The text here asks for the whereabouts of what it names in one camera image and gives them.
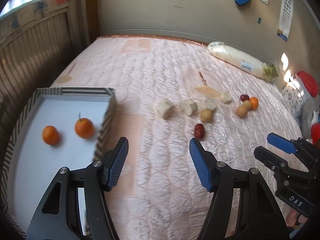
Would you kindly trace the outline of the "person's hand under gripper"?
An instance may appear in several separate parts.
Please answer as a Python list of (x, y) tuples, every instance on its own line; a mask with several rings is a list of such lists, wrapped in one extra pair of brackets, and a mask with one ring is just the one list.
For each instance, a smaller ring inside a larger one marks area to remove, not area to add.
[(288, 227), (293, 227), (296, 223), (306, 223), (308, 218), (298, 213), (295, 209), (290, 209), (289, 213), (286, 216), (286, 225)]

